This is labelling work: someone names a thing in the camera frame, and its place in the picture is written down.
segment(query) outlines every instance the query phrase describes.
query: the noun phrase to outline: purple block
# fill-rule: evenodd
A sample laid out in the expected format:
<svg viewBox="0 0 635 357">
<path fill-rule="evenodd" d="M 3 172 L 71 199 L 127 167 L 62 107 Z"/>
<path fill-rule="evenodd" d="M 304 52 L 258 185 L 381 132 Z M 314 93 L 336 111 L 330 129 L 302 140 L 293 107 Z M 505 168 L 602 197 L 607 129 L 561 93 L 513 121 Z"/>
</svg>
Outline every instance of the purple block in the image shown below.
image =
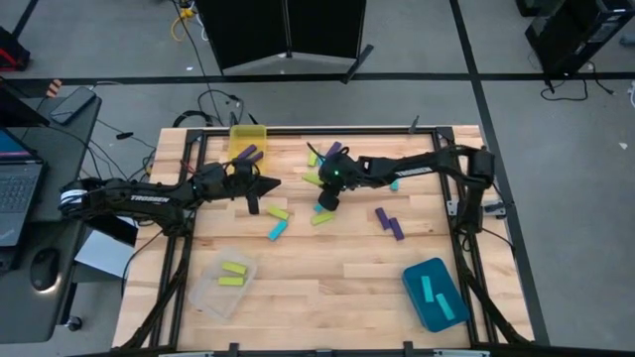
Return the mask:
<svg viewBox="0 0 635 357">
<path fill-rule="evenodd" d="M 377 214 L 377 218 L 379 218 L 379 221 L 381 222 L 381 227 L 384 228 L 384 230 L 390 228 L 390 222 L 388 221 L 388 216 L 386 215 L 384 208 L 381 208 L 381 207 L 376 208 L 375 214 Z"/>
<path fill-rule="evenodd" d="M 249 158 L 249 160 L 251 160 L 252 163 L 256 164 L 264 157 L 265 157 L 265 153 L 258 152 L 256 155 L 254 155 L 251 158 Z"/>
<path fill-rule="evenodd" d="M 247 159 L 247 157 L 256 150 L 258 150 L 258 148 L 255 145 L 251 144 L 247 149 L 243 150 L 242 153 L 238 154 L 236 159 Z"/>
<path fill-rule="evenodd" d="M 406 236 L 404 236 L 404 232 L 401 230 L 401 226 L 399 226 L 397 218 L 390 218 L 388 221 L 390 222 L 390 228 L 393 229 L 393 235 L 395 236 L 395 239 L 402 240 L 406 238 Z"/>
<path fill-rule="evenodd" d="M 339 149 L 341 149 L 341 143 L 334 142 L 333 145 L 330 147 L 330 149 L 328 149 L 328 151 L 326 152 L 325 156 L 328 158 L 330 155 L 337 153 Z"/>
</svg>

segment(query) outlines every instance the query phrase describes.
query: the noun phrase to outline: yellow transparent bin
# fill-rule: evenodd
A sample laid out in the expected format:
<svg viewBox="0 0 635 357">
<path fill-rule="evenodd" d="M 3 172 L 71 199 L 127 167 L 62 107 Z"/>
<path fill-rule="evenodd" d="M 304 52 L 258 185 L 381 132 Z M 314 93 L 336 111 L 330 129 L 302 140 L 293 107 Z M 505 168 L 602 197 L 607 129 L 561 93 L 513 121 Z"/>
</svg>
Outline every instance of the yellow transparent bin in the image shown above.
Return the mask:
<svg viewBox="0 0 635 357">
<path fill-rule="evenodd" d="M 250 157 L 262 152 L 264 157 L 256 163 L 260 173 L 267 172 L 267 127 L 264 125 L 234 125 L 229 130 L 229 155 L 231 160 L 250 145 L 258 148 Z"/>
</svg>

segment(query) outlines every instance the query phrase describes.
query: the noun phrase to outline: concrete floor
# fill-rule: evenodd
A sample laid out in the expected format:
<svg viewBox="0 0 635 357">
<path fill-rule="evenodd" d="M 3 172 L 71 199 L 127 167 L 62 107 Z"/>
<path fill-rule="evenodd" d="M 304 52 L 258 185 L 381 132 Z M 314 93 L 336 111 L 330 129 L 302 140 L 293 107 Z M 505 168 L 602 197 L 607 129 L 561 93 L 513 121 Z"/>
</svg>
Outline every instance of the concrete floor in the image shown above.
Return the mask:
<svg viewBox="0 0 635 357">
<path fill-rule="evenodd" d="M 510 0 L 459 0 L 478 70 L 537 72 L 523 32 L 529 20 Z M 11 29 L 26 2 L 0 0 L 0 25 Z M 189 42 L 176 43 L 166 1 L 41 1 L 21 42 L 33 66 L 9 78 L 200 75 Z M 635 32 L 635 23 L 624 32 Z M 207 74 L 218 74 L 208 45 L 194 36 Z M 635 70 L 635 50 L 617 38 L 593 59 L 603 72 Z M 446 0 L 369 0 L 364 41 L 375 53 L 366 72 L 467 73 Z M 331 71 L 320 63 L 277 63 L 249 73 Z M 604 81 L 609 96 L 589 82 L 584 102 L 547 102 L 541 81 L 491 81 L 483 87 L 518 207 L 534 280 L 553 345 L 635 350 L 635 108 L 630 80 Z M 269 125 L 480 124 L 468 81 L 353 81 L 214 85 L 245 99 L 247 110 Z M 100 119 L 155 142 L 163 127 L 196 108 L 202 84 L 113 85 L 96 89 Z M 63 93 L 72 91 L 64 87 Z M 570 82 L 558 95 L 578 96 Z M 211 110 L 208 98 L 204 108 Z M 125 173 L 147 155 L 133 141 L 116 141 L 97 124 L 93 139 Z M 620 144 L 628 147 L 622 149 Z M 0 355 L 46 356 L 105 351 L 110 347 L 120 297 L 118 285 L 81 286 L 73 314 L 85 328 L 56 330 L 41 344 L 2 345 Z"/>
</svg>

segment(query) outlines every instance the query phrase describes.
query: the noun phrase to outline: rectangular block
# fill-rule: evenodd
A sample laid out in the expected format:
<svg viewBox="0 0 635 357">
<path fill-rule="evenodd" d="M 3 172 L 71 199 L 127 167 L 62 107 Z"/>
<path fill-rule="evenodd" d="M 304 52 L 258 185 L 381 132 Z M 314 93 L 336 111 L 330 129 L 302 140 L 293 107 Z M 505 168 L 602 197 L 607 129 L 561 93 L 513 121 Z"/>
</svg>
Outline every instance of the rectangular block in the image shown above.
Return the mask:
<svg viewBox="0 0 635 357">
<path fill-rule="evenodd" d="M 390 190 L 391 191 L 398 191 L 399 190 L 399 180 L 395 179 L 392 183 L 390 183 Z"/>
<path fill-rule="evenodd" d="M 269 207 L 267 207 L 267 213 L 271 214 L 274 217 L 278 217 L 284 220 L 289 219 L 289 215 L 290 215 L 289 212 L 282 210 L 276 207 L 275 205 L 270 205 Z"/>
<path fill-rule="evenodd" d="M 318 155 L 309 149 L 309 166 L 314 167 L 318 162 Z"/>
<path fill-rule="evenodd" d="M 232 272 L 240 275 L 245 275 L 245 273 L 247 273 L 247 267 L 234 262 L 223 262 L 221 267 L 222 270 L 225 270 L 227 272 Z"/>
<path fill-rule="evenodd" d="M 280 221 L 280 223 L 278 223 L 278 225 L 276 225 L 276 227 L 274 227 L 274 229 L 272 229 L 271 232 L 269 232 L 269 240 L 273 242 L 276 239 L 278 239 L 278 237 L 280 237 L 282 232 L 284 232 L 285 229 L 287 229 L 287 225 L 288 225 L 287 221 Z"/>
<path fill-rule="evenodd" d="M 375 214 L 377 214 L 377 218 L 379 218 L 379 221 L 381 222 L 381 227 L 384 230 L 390 228 L 390 222 L 388 221 L 388 216 L 386 215 L 384 208 L 382 207 L 375 208 Z"/>
<path fill-rule="evenodd" d="M 315 185 L 323 184 L 321 179 L 319 179 L 319 175 L 316 173 L 306 173 L 304 176 L 302 176 L 302 179 L 305 180 L 306 182 L 309 182 Z"/>
<path fill-rule="evenodd" d="M 242 287 L 245 285 L 245 278 L 243 277 L 220 277 L 218 278 L 218 284 L 222 287 Z"/>
<path fill-rule="evenodd" d="M 328 158 L 328 156 L 333 155 L 336 152 L 338 152 L 339 149 L 341 149 L 341 143 L 340 142 L 334 142 L 333 145 L 331 145 L 330 149 L 328 149 L 328 151 L 326 152 L 325 156 Z"/>
<path fill-rule="evenodd" d="M 443 294 L 437 294 L 436 298 L 437 298 L 437 302 L 439 303 L 439 306 L 441 307 L 441 310 L 444 311 L 445 318 L 448 321 L 453 320 L 454 311 L 452 311 L 451 307 L 449 307 L 449 304 L 445 300 L 445 296 Z"/>
<path fill-rule="evenodd" d="M 249 160 L 251 160 L 252 163 L 256 164 L 258 163 L 260 160 L 262 160 L 262 158 L 265 157 L 265 153 L 263 152 L 258 152 L 256 153 L 256 155 L 252 156 L 251 158 L 249 158 Z"/>
<path fill-rule="evenodd" d="M 433 285 L 430 282 L 430 277 L 422 276 L 421 283 L 424 289 L 424 297 L 426 299 L 426 302 L 435 302 L 435 295 L 433 294 Z"/>
<path fill-rule="evenodd" d="M 395 236 L 395 239 L 402 240 L 406 238 L 406 236 L 404 236 L 404 232 L 401 230 L 401 226 L 399 225 L 399 221 L 397 221 L 397 218 L 390 218 L 388 222 L 390 222 L 390 228 L 393 229 L 393 235 Z"/>
<path fill-rule="evenodd" d="M 258 150 L 258 148 L 255 145 L 251 144 L 250 146 L 247 147 L 247 149 L 243 150 L 242 153 L 238 154 L 236 159 L 247 159 L 247 157 L 250 156 L 256 150 Z"/>
<path fill-rule="evenodd" d="M 335 217 L 335 212 L 320 213 L 318 215 L 311 217 L 311 224 L 318 225 L 321 223 L 325 223 L 326 221 L 329 221 L 333 219 L 334 217 Z"/>
</svg>

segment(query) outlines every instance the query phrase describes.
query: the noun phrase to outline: black panel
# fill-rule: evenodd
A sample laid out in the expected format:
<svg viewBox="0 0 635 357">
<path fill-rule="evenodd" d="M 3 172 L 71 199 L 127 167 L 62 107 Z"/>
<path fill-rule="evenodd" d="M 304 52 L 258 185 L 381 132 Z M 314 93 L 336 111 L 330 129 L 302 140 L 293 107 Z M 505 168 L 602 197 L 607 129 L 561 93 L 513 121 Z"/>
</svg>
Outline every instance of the black panel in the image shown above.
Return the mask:
<svg viewBox="0 0 635 357">
<path fill-rule="evenodd" d="M 221 69 L 287 50 L 281 0 L 199 0 L 196 8 Z"/>
<path fill-rule="evenodd" d="M 289 0 L 293 51 L 357 58 L 365 10 L 366 0 Z"/>
</svg>

